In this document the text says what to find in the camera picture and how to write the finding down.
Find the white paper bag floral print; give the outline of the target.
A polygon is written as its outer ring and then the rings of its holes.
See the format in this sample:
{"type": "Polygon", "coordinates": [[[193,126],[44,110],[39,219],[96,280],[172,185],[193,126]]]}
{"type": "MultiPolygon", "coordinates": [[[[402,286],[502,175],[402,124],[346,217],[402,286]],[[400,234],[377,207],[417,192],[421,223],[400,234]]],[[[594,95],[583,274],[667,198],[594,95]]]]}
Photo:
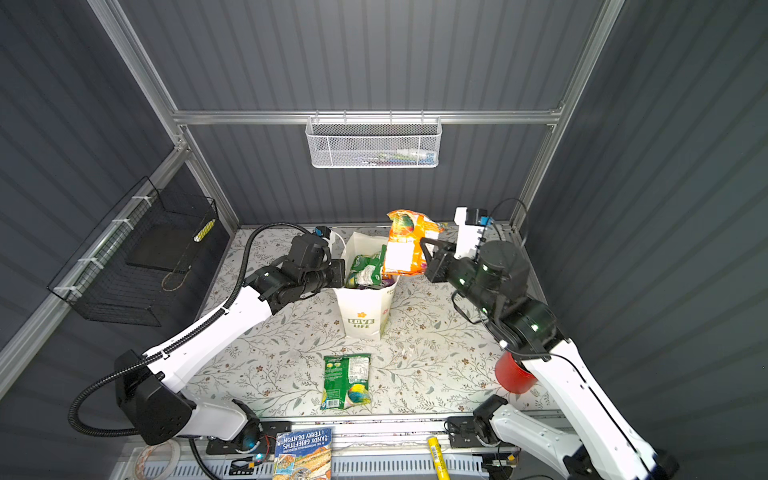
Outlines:
{"type": "MultiPolygon", "coordinates": [[[[346,241],[341,258],[345,262],[345,283],[350,267],[357,255],[371,255],[386,244],[383,236],[370,236],[353,232],[346,241]]],[[[347,337],[362,340],[380,340],[389,320],[396,292],[397,278],[384,275],[385,287],[379,289],[351,289],[345,283],[334,289],[341,323],[347,337]]]]}

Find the yellow marker tube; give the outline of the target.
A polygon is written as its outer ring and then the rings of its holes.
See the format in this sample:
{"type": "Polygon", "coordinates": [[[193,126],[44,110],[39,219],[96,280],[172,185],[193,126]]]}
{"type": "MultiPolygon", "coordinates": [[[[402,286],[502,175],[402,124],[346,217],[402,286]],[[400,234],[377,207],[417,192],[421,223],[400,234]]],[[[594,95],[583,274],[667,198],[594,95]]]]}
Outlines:
{"type": "Polygon", "coordinates": [[[431,455],[435,473],[438,480],[450,480],[447,464],[445,462],[439,440],[436,436],[427,439],[427,446],[431,455]]]}

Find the orange snack bag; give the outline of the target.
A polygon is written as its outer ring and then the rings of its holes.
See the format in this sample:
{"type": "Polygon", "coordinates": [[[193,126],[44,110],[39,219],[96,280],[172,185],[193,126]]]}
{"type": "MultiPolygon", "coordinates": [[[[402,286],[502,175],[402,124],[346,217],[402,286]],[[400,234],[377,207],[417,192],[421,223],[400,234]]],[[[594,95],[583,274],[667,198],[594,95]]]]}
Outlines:
{"type": "Polygon", "coordinates": [[[416,276],[426,270],[426,259],[420,246],[423,238],[438,239],[442,225],[426,215],[411,210],[388,213],[391,228],[388,235],[383,272],[393,276],[416,276]]]}

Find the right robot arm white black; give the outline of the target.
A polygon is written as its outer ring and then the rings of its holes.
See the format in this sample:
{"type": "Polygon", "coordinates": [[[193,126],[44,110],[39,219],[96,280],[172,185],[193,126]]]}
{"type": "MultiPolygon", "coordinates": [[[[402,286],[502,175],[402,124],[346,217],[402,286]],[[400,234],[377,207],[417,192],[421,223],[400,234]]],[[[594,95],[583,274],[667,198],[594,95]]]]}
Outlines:
{"type": "Polygon", "coordinates": [[[550,308],[528,295],[530,264],[520,247],[489,241],[469,256],[442,240],[424,238],[420,247],[426,278],[450,284],[479,310],[481,325],[545,387],[574,430],[552,428],[492,395],[473,412],[480,442],[518,446],[568,479],[670,479],[678,472],[677,460],[620,414],[550,308]]]}

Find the paperback book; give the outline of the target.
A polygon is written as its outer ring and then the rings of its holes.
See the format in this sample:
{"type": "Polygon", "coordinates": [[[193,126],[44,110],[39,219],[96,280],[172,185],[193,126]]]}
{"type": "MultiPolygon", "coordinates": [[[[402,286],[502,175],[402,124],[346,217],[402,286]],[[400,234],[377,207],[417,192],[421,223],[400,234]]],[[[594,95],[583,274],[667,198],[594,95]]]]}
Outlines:
{"type": "Polygon", "coordinates": [[[329,427],[278,434],[273,479],[331,479],[332,438],[329,427]]]}

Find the green snack bag front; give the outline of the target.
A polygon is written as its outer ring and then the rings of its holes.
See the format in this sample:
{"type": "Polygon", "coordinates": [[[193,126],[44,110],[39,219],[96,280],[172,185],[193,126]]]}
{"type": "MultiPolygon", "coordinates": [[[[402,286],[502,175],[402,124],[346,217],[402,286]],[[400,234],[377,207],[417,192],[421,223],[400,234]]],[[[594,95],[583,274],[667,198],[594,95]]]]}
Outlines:
{"type": "Polygon", "coordinates": [[[349,409],[371,403],[370,354],[325,356],[322,410],[349,409]]]}

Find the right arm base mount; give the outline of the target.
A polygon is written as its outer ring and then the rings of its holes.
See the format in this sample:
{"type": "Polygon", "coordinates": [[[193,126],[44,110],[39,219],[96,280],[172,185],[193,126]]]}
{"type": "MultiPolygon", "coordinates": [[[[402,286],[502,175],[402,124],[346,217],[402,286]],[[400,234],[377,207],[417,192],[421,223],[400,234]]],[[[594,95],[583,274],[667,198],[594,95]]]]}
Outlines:
{"type": "Polygon", "coordinates": [[[443,423],[443,428],[448,435],[451,448],[515,448],[514,444],[499,440],[491,441],[481,438],[471,415],[449,416],[443,423]]]}

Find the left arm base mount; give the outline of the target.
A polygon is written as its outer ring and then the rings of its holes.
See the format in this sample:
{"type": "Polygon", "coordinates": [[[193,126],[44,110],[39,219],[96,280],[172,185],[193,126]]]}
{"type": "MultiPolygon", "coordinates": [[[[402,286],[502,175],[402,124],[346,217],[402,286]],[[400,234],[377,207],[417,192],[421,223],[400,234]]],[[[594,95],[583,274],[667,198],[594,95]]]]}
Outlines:
{"type": "Polygon", "coordinates": [[[259,465],[274,453],[276,437],[291,430],[289,421],[249,421],[233,440],[209,440],[205,453],[209,456],[240,455],[259,465]]]}

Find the red pencil cup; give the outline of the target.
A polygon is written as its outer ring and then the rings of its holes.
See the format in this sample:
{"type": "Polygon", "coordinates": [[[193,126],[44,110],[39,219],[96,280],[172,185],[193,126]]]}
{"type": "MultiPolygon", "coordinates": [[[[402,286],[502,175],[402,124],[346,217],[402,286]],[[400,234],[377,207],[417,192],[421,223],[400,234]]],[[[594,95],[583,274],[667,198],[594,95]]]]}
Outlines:
{"type": "Polygon", "coordinates": [[[499,385],[514,394],[522,395],[537,383],[536,377],[520,366],[509,352],[499,358],[494,373],[499,385]]]}

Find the yellow item in black basket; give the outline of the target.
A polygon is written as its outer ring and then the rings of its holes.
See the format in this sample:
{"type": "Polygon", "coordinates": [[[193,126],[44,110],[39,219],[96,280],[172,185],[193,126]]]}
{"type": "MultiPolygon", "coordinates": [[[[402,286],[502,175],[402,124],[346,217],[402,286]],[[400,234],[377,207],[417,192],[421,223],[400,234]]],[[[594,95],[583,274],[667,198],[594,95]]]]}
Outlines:
{"type": "Polygon", "coordinates": [[[193,236],[193,241],[195,243],[202,242],[205,237],[208,235],[208,233],[213,229],[213,227],[216,225],[217,220],[211,219],[207,223],[205,223],[193,236]]]}

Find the black pad in basket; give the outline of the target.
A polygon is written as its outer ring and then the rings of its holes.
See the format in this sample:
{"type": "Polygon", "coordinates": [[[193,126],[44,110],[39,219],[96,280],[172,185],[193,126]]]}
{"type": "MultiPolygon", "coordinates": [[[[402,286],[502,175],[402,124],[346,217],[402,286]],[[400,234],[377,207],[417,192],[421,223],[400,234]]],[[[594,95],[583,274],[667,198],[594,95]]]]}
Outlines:
{"type": "Polygon", "coordinates": [[[193,229],[154,225],[128,254],[126,264],[167,273],[187,273],[202,247],[202,242],[193,241],[195,234],[193,229]]]}

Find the green snack bag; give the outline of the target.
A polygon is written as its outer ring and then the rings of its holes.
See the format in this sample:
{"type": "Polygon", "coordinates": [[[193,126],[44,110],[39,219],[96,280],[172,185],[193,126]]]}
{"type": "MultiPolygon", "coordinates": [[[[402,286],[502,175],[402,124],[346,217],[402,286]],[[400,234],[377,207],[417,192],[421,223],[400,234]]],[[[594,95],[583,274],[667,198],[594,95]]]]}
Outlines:
{"type": "Polygon", "coordinates": [[[322,410],[349,409],[371,403],[370,354],[325,356],[322,410]]]}
{"type": "Polygon", "coordinates": [[[350,267],[345,287],[351,289],[379,289],[385,287],[383,274],[386,244],[371,255],[357,255],[350,267]]]}

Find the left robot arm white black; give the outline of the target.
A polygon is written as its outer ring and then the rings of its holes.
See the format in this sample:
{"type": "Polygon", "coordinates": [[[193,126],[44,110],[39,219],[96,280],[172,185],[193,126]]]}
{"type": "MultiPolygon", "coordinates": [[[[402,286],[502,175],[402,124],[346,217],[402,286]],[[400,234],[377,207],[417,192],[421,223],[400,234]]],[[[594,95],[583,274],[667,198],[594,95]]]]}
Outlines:
{"type": "Polygon", "coordinates": [[[241,400],[205,400],[183,390],[216,355],[286,306],[345,282],[345,263],[333,258],[335,232],[318,227],[293,238],[289,252],[238,280],[236,298],[196,321],[201,333],[178,349],[150,349],[158,360],[116,382],[117,403],[148,445],[213,437],[241,450],[260,440],[259,419],[241,400]]]}

